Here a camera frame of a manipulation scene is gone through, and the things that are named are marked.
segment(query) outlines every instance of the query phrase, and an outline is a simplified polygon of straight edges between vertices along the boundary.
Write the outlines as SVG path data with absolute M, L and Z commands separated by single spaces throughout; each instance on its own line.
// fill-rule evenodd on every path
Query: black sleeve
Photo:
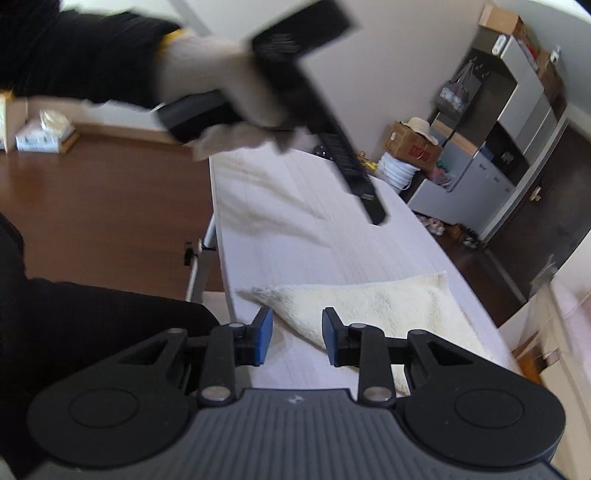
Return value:
M 64 11 L 23 29 L 30 31 L 15 35 L 12 45 L 8 41 L 15 53 L 9 81 L 0 78 L 16 96 L 118 100 L 153 108 L 159 103 L 156 55 L 162 38 L 179 26 L 130 12 L 104 17 Z

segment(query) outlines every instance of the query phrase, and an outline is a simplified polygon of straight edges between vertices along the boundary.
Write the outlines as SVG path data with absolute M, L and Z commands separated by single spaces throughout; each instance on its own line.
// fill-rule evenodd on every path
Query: person's arm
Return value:
M 60 12 L 56 0 L 16 1 L 35 6 L 26 14 L 21 8 L 16 22 L 0 17 L 0 41 L 11 52 L 11 66 L 0 66 L 0 88 L 16 96 L 117 100 L 148 109 L 222 89 L 248 122 L 205 130 L 196 142 L 198 158 L 269 139 L 282 147 L 289 141 L 290 135 L 267 130 L 287 115 L 244 46 L 130 12 L 100 16 Z M 2 33 L 5 27 L 12 34 Z

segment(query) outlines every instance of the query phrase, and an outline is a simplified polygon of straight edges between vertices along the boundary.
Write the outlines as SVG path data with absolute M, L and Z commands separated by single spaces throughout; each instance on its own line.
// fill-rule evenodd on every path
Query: white hat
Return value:
M 433 145 L 439 145 L 437 138 L 430 135 L 431 127 L 429 126 L 429 122 L 419 118 L 417 116 L 412 117 L 408 122 L 402 122 L 403 125 L 409 127 L 415 133 L 418 133 L 422 137 L 425 137 L 429 140 Z

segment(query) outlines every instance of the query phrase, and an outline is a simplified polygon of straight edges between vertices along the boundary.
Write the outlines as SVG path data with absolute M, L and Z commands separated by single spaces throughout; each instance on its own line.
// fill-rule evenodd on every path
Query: baseboard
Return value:
M 82 134 L 106 135 L 107 137 L 129 138 L 131 140 L 177 145 L 170 135 L 159 130 L 121 127 L 119 125 L 86 124 L 83 122 L 76 122 L 76 129 Z

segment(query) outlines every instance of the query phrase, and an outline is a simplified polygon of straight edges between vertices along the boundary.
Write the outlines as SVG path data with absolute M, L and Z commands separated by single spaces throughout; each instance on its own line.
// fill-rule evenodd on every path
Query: black pants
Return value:
M 24 274 L 22 238 L 0 214 L 0 455 L 17 478 L 43 458 L 25 422 L 36 393 L 171 327 L 208 335 L 202 305 Z

